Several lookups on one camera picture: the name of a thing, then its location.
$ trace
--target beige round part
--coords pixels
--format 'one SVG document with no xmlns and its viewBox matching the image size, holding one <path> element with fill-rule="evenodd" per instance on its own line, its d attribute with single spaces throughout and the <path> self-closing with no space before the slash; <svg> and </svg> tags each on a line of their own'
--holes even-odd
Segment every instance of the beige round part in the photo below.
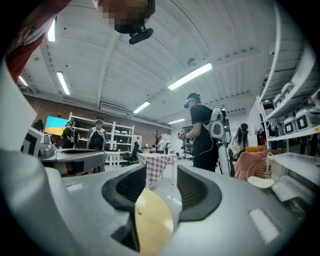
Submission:
<svg viewBox="0 0 320 256">
<path fill-rule="evenodd" d="M 140 254 L 157 255 L 173 235 L 174 222 L 168 206 L 158 195 L 145 188 L 135 203 L 134 215 Z"/>
<path fill-rule="evenodd" d="M 260 189 L 267 189 L 267 188 L 270 188 L 273 184 L 275 184 L 275 181 L 273 179 L 269 179 L 269 178 L 265 179 L 265 178 L 255 177 L 255 176 L 250 176 L 248 178 L 248 182 Z"/>
</svg>

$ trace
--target white ceiling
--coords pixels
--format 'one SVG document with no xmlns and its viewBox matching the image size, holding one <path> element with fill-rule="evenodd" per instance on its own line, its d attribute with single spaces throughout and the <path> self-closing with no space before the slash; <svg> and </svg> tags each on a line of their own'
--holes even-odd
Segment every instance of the white ceiling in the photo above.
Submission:
<svg viewBox="0 0 320 256">
<path fill-rule="evenodd" d="M 114 31 L 91 0 L 73 0 L 57 16 L 56 42 L 45 41 L 24 73 L 38 97 L 98 108 L 100 99 L 133 112 L 136 118 L 167 124 L 190 114 L 183 104 L 201 94 L 208 107 L 228 116 L 250 110 L 262 92 L 272 61 L 276 20 L 269 0 L 156 0 L 146 24 L 151 38 L 136 45 Z M 168 86 L 212 63 L 213 70 L 174 91 Z M 56 72 L 62 71 L 70 96 Z"/>
</svg>

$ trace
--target backpack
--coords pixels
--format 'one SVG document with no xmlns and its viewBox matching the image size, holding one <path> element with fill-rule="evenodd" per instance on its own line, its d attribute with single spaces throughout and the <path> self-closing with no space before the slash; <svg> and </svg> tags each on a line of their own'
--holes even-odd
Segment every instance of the backpack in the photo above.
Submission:
<svg viewBox="0 0 320 256">
<path fill-rule="evenodd" d="M 104 132 L 105 130 L 102 128 L 100 130 L 97 130 L 96 127 L 93 127 L 86 145 L 87 149 L 104 151 L 106 143 Z"/>
<path fill-rule="evenodd" d="M 75 129 L 74 128 L 72 128 L 72 127 L 69 127 L 70 128 L 70 130 L 71 130 L 71 135 L 70 136 L 66 136 L 68 139 L 69 139 L 69 141 L 72 143 L 72 144 L 74 144 L 75 143 Z"/>
</svg>

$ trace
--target office chair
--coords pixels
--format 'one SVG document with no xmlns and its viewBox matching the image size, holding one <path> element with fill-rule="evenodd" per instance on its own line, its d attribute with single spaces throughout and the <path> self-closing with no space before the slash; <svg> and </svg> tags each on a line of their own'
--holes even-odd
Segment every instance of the office chair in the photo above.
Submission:
<svg viewBox="0 0 320 256">
<path fill-rule="evenodd" d="M 138 153 L 141 153 L 141 151 L 139 150 L 139 143 L 136 141 L 134 143 L 132 153 L 131 154 L 127 153 L 127 155 L 123 157 L 123 160 L 127 161 L 126 163 L 124 163 L 123 166 L 130 166 L 130 165 L 133 165 L 134 162 L 137 162 L 138 161 L 138 158 L 137 158 Z"/>
</svg>

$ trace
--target pink cloth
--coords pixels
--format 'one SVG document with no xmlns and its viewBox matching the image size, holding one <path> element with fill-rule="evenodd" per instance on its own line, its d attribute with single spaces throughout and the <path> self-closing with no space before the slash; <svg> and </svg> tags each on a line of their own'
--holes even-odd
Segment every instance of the pink cloth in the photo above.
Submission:
<svg viewBox="0 0 320 256">
<path fill-rule="evenodd" d="M 264 150 L 261 152 L 243 152 L 240 155 L 238 161 L 234 164 L 234 177 L 236 179 L 246 181 L 247 180 L 247 171 L 249 167 L 253 164 L 258 162 L 263 158 L 268 157 L 269 150 Z M 251 173 L 248 173 L 248 177 L 253 175 L 255 171 L 254 168 L 250 170 Z"/>
</svg>

